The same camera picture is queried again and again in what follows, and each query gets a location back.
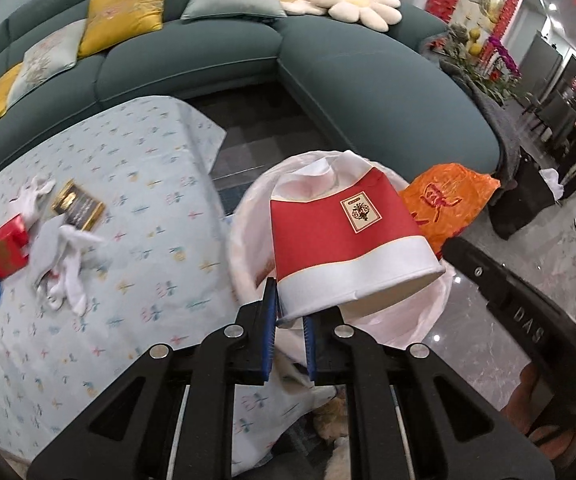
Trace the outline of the light blue cushion left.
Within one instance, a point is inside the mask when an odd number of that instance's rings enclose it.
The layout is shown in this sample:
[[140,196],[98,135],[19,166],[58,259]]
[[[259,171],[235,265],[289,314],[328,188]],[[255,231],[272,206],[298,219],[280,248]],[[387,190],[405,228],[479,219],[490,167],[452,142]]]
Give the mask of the light blue cushion left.
[[11,108],[48,79],[75,66],[85,28],[86,20],[83,18],[52,32],[26,50],[8,92],[6,108]]

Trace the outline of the black bag on floor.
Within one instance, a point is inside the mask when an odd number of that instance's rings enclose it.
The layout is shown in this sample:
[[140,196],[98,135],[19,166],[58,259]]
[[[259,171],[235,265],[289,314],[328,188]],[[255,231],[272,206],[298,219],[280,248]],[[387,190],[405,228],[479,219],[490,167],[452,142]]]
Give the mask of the black bag on floor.
[[524,148],[513,182],[513,188],[505,188],[487,207],[493,231],[502,240],[509,240],[563,195],[557,170],[542,168]]

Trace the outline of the grey throw blanket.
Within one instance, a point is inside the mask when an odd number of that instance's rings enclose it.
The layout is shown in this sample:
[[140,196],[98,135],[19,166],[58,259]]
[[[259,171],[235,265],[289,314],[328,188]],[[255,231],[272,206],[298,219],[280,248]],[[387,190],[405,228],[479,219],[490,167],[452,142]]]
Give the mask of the grey throw blanket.
[[441,32],[422,41],[419,53],[440,67],[483,115],[500,149],[495,178],[503,191],[518,187],[516,175],[521,162],[520,140],[511,117],[502,107],[501,92],[484,84],[481,75],[464,56],[464,45],[452,32]]

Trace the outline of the white lined trash bin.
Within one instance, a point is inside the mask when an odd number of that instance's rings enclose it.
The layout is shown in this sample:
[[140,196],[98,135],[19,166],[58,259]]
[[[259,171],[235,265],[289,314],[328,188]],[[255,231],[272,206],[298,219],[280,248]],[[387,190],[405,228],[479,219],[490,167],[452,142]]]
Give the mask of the white lined trash bin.
[[279,162],[245,191],[231,219],[230,275],[244,304],[276,280],[279,351],[305,363],[302,318],[330,307],[394,348],[431,332],[455,272],[404,205],[407,185],[351,151],[313,151]]

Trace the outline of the teal sectional sofa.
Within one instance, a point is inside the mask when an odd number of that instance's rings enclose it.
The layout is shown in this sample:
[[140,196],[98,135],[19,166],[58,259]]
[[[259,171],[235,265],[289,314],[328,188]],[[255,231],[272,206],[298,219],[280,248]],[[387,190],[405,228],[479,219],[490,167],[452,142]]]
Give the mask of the teal sectional sofa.
[[[0,22],[0,77],[90,0],[22,0]],[[499,174],[499,143],[478,107],[420,52],[445,24],[404,4],[387,32],[323,16],[181,17],[164,0],[163,25],[96,53],[31,92],[0,120],[0,171],[58,132],[137,96],[206,96],[280,79],[338,148],[413,180],[443,162]]]

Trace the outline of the gold black cigarette box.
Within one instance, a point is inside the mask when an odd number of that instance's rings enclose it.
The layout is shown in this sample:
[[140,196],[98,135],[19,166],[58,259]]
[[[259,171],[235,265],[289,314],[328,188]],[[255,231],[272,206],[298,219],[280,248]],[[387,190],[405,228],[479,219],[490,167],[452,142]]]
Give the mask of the gold black cigarette box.
[[69,180],[55,196],[52,209],[57,216],[64,214],[66,222],[75,229],[91,231],[104,213],[106,205],[81,185]]

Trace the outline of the red gift box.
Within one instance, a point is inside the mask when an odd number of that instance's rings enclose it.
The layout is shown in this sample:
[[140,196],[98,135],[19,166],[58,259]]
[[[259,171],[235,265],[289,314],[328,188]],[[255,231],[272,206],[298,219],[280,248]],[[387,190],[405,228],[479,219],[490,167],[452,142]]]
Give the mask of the red gift box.
[[21,214],[0,226],[0,280],[9,278],[28,264],[28,244],[29,233]]

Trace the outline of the floral light blue tablecloth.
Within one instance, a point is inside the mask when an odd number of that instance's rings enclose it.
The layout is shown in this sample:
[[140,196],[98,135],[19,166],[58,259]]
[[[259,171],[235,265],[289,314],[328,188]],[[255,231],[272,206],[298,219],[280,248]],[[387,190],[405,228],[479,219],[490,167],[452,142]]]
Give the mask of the floral light blue tablecloth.
[[105,205],[82,251],[83,315],[53,309],[26,271],[0,298],[0,449],[30,462],[154,344],[185,348],[236,318],[227,223],[210,177],[224,130],[151,96],[105,110],[0,172],[0,226],[35,177]]

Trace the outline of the yellow cushion centre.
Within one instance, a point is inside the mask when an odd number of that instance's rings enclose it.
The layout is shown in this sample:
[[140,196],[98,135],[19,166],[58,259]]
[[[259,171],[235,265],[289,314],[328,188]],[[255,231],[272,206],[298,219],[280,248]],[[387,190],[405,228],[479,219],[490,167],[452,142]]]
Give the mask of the yellow cushion centre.
[[79,58],[163,27],[164,0],[90,0]]

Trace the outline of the orange plastic bag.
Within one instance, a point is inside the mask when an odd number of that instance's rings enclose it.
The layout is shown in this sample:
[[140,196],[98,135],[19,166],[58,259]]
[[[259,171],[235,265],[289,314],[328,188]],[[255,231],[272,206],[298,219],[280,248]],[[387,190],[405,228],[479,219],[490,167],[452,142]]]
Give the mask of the orange plastic bag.
[[451,162],[420,174],[399,196],[440,259],[446,240],[470,226],[498,188],[489,174]]

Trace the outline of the potted orchid plants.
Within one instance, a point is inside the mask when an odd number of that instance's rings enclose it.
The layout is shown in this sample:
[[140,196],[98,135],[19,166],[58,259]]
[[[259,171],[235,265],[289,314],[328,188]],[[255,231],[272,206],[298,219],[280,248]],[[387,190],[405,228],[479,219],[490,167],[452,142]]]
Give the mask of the potted orchid plants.
[[446,73],[457,68],[452,77],[468,77],[475,89],[500,106],[516,96],[522,78],[519,65],[498,38],[484,38],[478,27],[449,25],[446,32],[425,39],[420,53]]

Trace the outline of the red white paper cup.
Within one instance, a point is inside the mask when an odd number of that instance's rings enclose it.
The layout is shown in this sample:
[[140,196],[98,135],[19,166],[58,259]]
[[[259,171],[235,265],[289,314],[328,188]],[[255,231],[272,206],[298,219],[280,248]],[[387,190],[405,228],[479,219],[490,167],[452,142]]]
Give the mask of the red white paper cup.
[[279,322],[394,306],[445,272],[388,176],[346,151],[281,176],[271,193]]

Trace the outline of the white daisy pillow right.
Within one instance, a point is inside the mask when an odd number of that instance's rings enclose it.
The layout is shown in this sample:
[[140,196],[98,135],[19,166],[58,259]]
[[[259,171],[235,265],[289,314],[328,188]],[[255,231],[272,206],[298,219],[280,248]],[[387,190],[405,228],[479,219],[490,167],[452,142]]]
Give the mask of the white daisy pillow right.
[[399,0],[311,0],[330,18],[347,24],[361,24],[375,32],[387,32],[399,24],[403,14]]

